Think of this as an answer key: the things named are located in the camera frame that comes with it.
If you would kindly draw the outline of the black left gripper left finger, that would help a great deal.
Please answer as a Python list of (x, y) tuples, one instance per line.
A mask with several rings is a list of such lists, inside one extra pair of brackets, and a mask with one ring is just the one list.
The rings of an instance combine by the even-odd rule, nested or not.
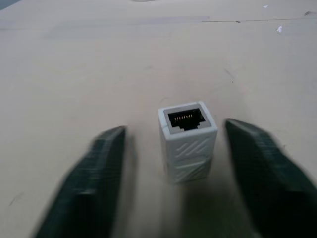
[(108, 238), (115, 221), (127, 128), (101, 132), (68, 172), (34, 237)]

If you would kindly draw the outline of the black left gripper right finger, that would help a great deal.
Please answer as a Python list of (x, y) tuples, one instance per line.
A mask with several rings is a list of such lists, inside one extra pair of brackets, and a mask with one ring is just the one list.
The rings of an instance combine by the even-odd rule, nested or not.
[(251, 220), (264, 238), (315, 238), (317, 187), (265, 130), (224, 123), (231, 163)]

